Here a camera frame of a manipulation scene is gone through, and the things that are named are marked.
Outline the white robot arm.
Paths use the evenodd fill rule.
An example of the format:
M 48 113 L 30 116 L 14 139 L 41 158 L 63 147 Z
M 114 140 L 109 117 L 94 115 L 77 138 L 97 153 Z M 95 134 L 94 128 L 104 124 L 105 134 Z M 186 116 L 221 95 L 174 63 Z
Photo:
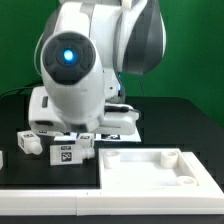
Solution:
M 43 85 L 30 98 L 36 133 L 135 132 L 119 74 L 144 75 L 165 53 L 158 0 L 59 0 L 41 37 Z

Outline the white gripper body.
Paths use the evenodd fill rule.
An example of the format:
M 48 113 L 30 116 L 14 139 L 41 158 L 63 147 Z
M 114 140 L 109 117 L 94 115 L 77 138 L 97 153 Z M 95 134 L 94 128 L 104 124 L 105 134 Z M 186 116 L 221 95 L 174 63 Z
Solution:
M 126 106 L 129 107 L 129 112 L 106 112 L 102 122 L 94 129 L 90 129 L 83 125 L 72 126 L 63 121 L 56 114 L 46 89 L 44 87 L 36 87 L 30 98 L 28 112 L 29 125 L 31 130 L 37 134 L 48 133 L 54 135 L 56 132 L 75 132 L 132 135 L 135 132 L 136 121 L 140 117 L 140 112 L 126 104 L 107 103 L 106 105 L 118 107 Z

